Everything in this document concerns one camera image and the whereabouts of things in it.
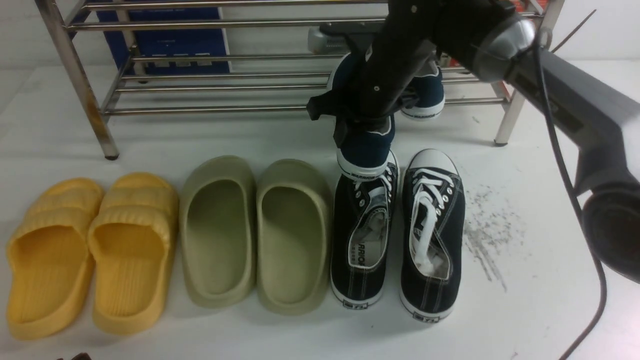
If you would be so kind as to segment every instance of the blue box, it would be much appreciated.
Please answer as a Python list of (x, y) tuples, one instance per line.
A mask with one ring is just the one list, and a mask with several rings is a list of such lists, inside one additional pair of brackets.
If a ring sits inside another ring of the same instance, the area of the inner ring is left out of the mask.
[[(98, 1), (104, 0), (89, 0), (89, 2)], [(131, 22), (221, 18), (218, 8), (130, 10), (128, 12)], [(118, 21), (115, 11), (97, 12), (97, 15), (100, 22)], [(133, 35), (143, 56), (224, 56), (228, 54), (224, 29), (147, 30), (133, 31)], [(104, 36), (111, 49), (111, 55), (120, 69), (129, 56), (124, 36), (120, 31), (105, 31)], [(145, 64), (145, 71), (150, 75), (220, 74), (228, 73), (229, 70), (227, 61), (162, 61)]]

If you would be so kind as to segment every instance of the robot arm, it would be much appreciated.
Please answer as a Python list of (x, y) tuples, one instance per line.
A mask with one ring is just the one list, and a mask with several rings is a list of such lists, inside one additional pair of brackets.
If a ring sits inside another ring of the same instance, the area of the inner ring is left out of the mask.
[[(346, 119), (350, 131), (375, 128), (411, 101), (405, 88), (437, 45), (481, 81), (505, 80), (541, 110), (534, 37), (509, 1), (390, 0), (347, 85), (311, 98), (307, 109), (312, 119)], [(580, 150), (575, 194), (593, 192), (581, 219), (589, 245), (639, 282), (640, 104), (546, 50), (540, 60), (553, 123)]]

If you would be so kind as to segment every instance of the navy blue sneaker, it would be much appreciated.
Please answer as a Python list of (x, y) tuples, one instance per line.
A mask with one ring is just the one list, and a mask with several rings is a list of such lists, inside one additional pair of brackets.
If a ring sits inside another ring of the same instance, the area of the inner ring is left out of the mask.
[[(345, 55), (329, 77), (327, 90), (342, 86), (355, 68), (357, 58)], [(350, 133), (337, 150), (338, 165), (342, 173), (354, 181), (372, 181), (385, 172), (396, 123), (390, 116), (376, 131)]]
[(402, 108), (403, 114), (418, 121), (440, 115), (444, 109), (444, 87), (442, 71), (435, 61), (428, 60), (407, 87), (413, 88), (420, 100), (410, 109)]

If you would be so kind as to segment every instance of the slide sandal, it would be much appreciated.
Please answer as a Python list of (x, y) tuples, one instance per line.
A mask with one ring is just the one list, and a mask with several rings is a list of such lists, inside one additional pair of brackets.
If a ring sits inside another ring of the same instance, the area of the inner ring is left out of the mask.
[(6, 319), (14, 338), (49, 336), (82, 311), (93, 275), (86, 234), (103, 195), (91, 179), (69, 179), (27, 211), (6, 248), (13, 272)]
[(258, 296), (283, 315), (308, 313), (328, 284), (332, 194), (299, 160), (273, 163), (258, 182)]
[(172, 186), (149, 173), (121, 177), (104, 196), (88, 236), (98, 328), (126, 335), (158, 320), (171, 277), (177, 211)]
[(249, 165), (221, 156), (200, 165), (180, 195), (184, 282), (204, 307), (242, 301), (255, 284), (255, 180)]

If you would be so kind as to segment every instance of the black cable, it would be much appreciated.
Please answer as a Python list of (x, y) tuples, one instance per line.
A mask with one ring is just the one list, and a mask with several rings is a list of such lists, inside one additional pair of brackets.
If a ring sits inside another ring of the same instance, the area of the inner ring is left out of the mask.
[[(545, 74), (542, 69), (541, 64), (541, 56), (540, 50), (542, 49), (540, 36), (542, 32), (539, 31), (536, 35), (536, 39), (533, 44), (533, 60), (536, 66), (536, 77), (538, 79), (538, 88), (540, 89), (541, 95), (541, 103), (542, 103), (542, 112), (545, 116), (545, 120), (547, 123), (547, 130), (549, 132), (549, 138), (551, 140), (551, 148), (553, 148), (554, 156), (556, 157), (556, 162), (558, 169), (560, 170), (560, 176), (562, 177), (564, 188), (569, 195), (569, 199), (571, 200), (571, 205), (573, 206), (573, 211), (575, 212), (575, 216), (578, 218), (580, 222), (580, 227), (582, 227), (582, 208), (580, 207), (580, 203), (578, 202), (578, 198), (575, 194), (575, 190), (573, 189), (573, 185), (571, 179), (569, 178), (569, 173), (567, 173), (566, 165), (564, 164), (564, 159), (562, 156), (562, 151), (560, 150), (560, 145), (558, 144), (558, 137), (556, 134), (556, 127), (554, 126), (552, 120), (551, 113), (551, 105), (549, 103), (549, 95), (547, 93), (547, 84), (545, 83)], [(578, 337), (573, 341), (571, 346), (569, 346), (566, 351), (560, 357), (561, 360), (568, 359), (569, 356), (573, 353), (573, 351), (582, 343), (582, 341), (589, 335), (589, 333), (596, 326), (600, 318), (602, 317), (602, 313), (604, 312), (604, 307), (607, 303), (607, 279), (604, 274), (604, 269), (602, 268), (602, 263), (591, 251), (591, 258), (593, 259), (593, 263), (596, 267), (596, 272), (598, 273), (598, 280), (600, 281), (600, 302), (598, 303), (598, 309), (596, 313), (593, 315), (593, 318), (589, 322), (589, 325), (584, 328), (584, 330), (578, 335)]]

